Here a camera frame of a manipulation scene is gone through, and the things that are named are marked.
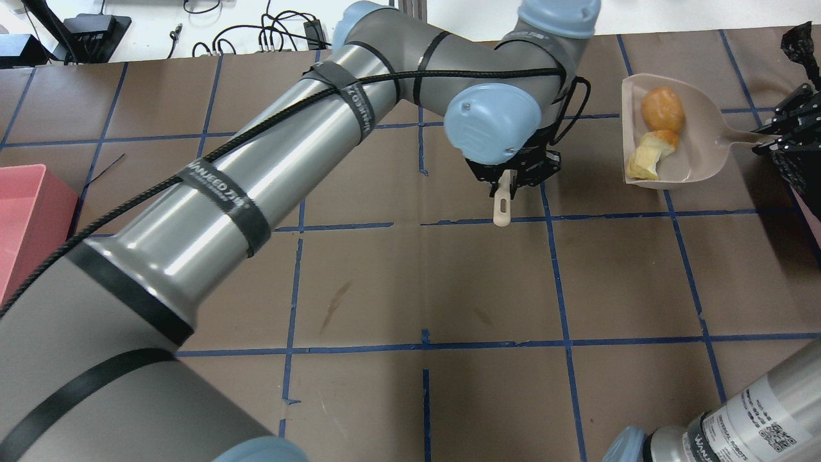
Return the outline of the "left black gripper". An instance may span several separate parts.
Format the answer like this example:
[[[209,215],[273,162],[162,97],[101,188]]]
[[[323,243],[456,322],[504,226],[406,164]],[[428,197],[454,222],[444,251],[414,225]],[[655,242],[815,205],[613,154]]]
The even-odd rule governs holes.
[[[496,193],[501,187],[502,175],[511,173],[507,190],[516,193],[522,187],[537,187],[562,169],[562,155],[557,150],[545,146],[524,148],[510,160],[497,166],[487,166],[472,160],[466,163],[475,178],[487,182],[490,193]]]

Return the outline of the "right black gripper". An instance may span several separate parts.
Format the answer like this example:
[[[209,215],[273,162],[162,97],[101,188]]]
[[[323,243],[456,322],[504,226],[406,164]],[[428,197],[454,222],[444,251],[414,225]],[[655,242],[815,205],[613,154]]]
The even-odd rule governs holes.
[[[818,154],[820,149],[820,96],[804,83],[778,103],[769,123],[754,131],[774,135],[773,141],[759,142],[752,148],[756,155]]]

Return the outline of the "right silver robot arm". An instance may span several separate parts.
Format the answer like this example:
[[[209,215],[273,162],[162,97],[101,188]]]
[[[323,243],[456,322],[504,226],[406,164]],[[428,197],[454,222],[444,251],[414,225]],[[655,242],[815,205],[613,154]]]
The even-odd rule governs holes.
[[[627,184],[663,189],[694,184],[725,166],[733,144],[754,152],[806,154],[819,95],[804,83],[778,103],[771,123],[743,132],[730,128],[706,93],[683,81],[651,74],[622,82],[623,152],[638,149],[648,132],[672,113],[681,124],[681,160],[663,162],[654,178],[625,175]],[[819,340],[814,339],[688,426],[653,432],[628,427],[613,441],[605,461],[818,461]]]

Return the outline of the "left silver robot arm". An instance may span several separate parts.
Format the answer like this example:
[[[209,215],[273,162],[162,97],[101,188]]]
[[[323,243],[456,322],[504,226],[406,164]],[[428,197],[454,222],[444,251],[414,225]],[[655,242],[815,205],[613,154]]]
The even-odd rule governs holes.
[[[198,307],[400,100],[493,185],[554,172],[599,1],[524,1],[489,49],[355,2],[332,54],[234,138],[74,235],[2,309],[3,461],[305,461],[176,358]]]

